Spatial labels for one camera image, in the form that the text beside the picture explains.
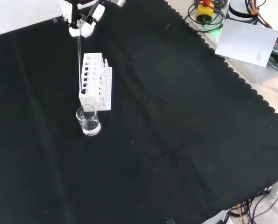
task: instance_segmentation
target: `orange cable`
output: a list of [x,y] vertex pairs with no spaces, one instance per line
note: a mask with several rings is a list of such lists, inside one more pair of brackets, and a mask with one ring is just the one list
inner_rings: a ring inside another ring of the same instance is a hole
[[237,207],[237,210],[238,210],[238,212],[240,213],[240,216],[241,216],[241,218],[242,218],[242,223],[243,223],[243,224],[246,224],[245,220],[244,220],[243,217],[242,217],[242,213],[241,213],[241,210],[240,210],[240,207],[238,206],[238,204],[236,205],[236,207]]
[[251,3],[251,7],[252,7],[252,11],[251,11],[251,14],[252,15],[258,15],[260,17],[260,19],[262,19],[262,21],[269,27],[272,29],[271,25],[265,21],[262,17],[262,15],[259,13],[259,9],[255,7],[254,5],[254,1],[253,0],[250,0],[250,3]]

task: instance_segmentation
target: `white table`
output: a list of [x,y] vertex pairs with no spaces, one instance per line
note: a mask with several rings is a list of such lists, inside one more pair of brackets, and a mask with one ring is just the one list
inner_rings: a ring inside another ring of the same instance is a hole
[[[168,4],[174,8],[180,15],[185,18],[187,16],[187,10],[194,0],[166,0]],[[223,12],[226,14],[228,7],[225,7]],[[278,30],[278,0],[267,0],[266,4],[260,9],[261,15],[264,19],[276,30]],[[194,29],[198,27],[190,21],[189,18],[186,19]],[[219,41],[219,31],[214,33],[200,33],[205,42],[213,49],[216,49],[217,43]],[[278,71],[274,70],[270,66],[261,67],[253,65],[246,62],[241,62],[235,59],[225,58],[225,61],[229,64],[235,72],[237,72],[240,77],[246,80],[253,89],[255,89],[258,94],[262,95],[264,100],[266,100],[271,107],[275,109],[278,113]],[[260,77],[273,77],[265,82],[260,82]],[[271,196],[273,198],[278,196],[278,181],[273,185],[271,190]],[[221,211],[215,217],[207,220],[203,224],[216,224],[219,220],[222,220],[228,210]]]

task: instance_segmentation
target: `table surface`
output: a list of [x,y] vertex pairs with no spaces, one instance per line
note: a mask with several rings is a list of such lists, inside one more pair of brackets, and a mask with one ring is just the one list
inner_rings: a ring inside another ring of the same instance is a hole
[[[189,6],[194,2],[193,0],[167,0],[168,4],[172,6],[177,12],[180,13],[183,18],[187,15]],[[266,4],[260,8],[262,16],[267,20],[271,26],[278,30],[278,0],[267,0]],[[194,24],[187,18],[186,22],[192,26]],[[211,48],[216,49],[219,40],[219,31],[214,33],[200,34],[205,39],[206,43]],[[253,65],[246,62],[241,62],[235,59],[226,58],[226,62],[231,68],[233,68],[241,77],[243,77],[247,83],[249,83],[258,94],[262,95],[263,98],[269,102],[270,106],[273,107],[278,113],[278,72],[270,66],[266,68]],[[253,76],[258,77],[262,74],[274,77],[265,82],[257,82],[253,80]]]
[[163,0],[108,5],[82,39],[114,69],[93,138],[66,25],[0,36],[0,224],[200,224],[278,180],[273,109]]

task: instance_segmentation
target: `white cylinder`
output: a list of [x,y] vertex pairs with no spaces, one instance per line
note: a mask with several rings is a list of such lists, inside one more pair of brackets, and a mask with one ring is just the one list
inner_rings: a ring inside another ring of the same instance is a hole
[[[261,5],[263,3],[264,3],[264,0],[256,0],[256,7],[258,7],[259,5]],[[239,13],[245,13],[245,14],[249,13],[246,8],[245,0],[231,0],[229,5],[235,11],[237,11]],[[228,14],[231,19],[241,20],[241,21],[251,20],[251,18],[242,18],[242,17],[238,17],[236,15],[233,15],[230,11],[228,11]]]

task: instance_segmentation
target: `cable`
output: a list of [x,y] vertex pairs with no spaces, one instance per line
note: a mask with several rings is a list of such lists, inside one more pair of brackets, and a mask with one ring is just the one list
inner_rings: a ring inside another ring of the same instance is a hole
[[243,223],[243,224],[246,224],[245,220],[244,220],[243,217],[242,217],[242,208],[239,209],[238,204],[236,205],[236,207],[237,207],[237,209],[238,209],[238,212],[240,213],[240,216],[241,216],[241,219],[242,219],[242,223]]
[[274,68],[273,66],[271,66],[270,64],[268,64],[269,66],[271,66],[273,69],[278,71],[278,66],[273,62],[273,60],[271,58],[269,58],[269,61],[272,62],[272,64],[277,68]]
[[[196,30],[196,29],[193,29],[194,31],[197,31],[199,33],[209,33],[209,32],[213,32],[215,30],[218,30],[220,28],[223,27],[223,21],[225,21],[226,17],[224,15],[224,13],[221,11],[221,9],[227,4],[225,3],[225,0],[214,0],[212,1],[212,3],[214,4],[214,7],[210,6],[210,5],[206,5],[206,4],[203,4],[200,2],[200,0],[195,0],[195,2],[189,7],[189,9],[187,10],[187,16],[185,17],[185,20],[189,17],[191,21],[197,23],[197,24],[200,24],[200,25],[209,25],[209,26],[217,26],[213,29],[209,29],[209,30]],[[198,5],[203,5],[203,6],[206,6],[206,7],[209,7],[211,9],[214,10],[214,13],[216,14],[216,16],[210,21],[210,22],[199,22],[199,21],[196,21],[194,20],[192,17],[191,17],[191,14],[192,12],[198,8]]]
[[262,214],[268,212],[269,210],[271,210],[272,207],[276,204],[277,201],[278,201],[278,198],[276,199],[276,201],[271,205],[271,207],[270,207],[267,211],[264,211],[264,212],[260,213],[259,215],[255,216],[254,218],[256,218],[256,217],[258,217],[258,216],[260,216],[260,215],[262,215]]
[[253,210],[253,217],[250,218],[250,220],[248,221],[248,224],[249,224],[249,223],[251,223],[251,224],[256,224],[256,223],[254,222],[254,219],[255,219],[256,217],[258,217],[258,216],[260,216],[260,215],[262,215],[262,214],[268,212],[270,209],[272,209],[272,207],[273,207],[273,206],[276,204],[276,202],[278,201],[278,198],[277,198],[276,201],[271,205],[271,207],[270,207],[268,210],[266,210],[266,211],[260,213],[259,215],[255,216],[255,210],[256,210],[257,206],[259,205],[259,203],[260,203],[266,196],[268,196],[268,195],[263,196],[263,197],[259,200],[259,202],[256,204],[256,206],[255,206],[255,208],[254,208],[254,210]]
[[264,0],[264,2],[261,5],[257,6],[257,8],[263,6],[265,3],[266,3],[266,0]]

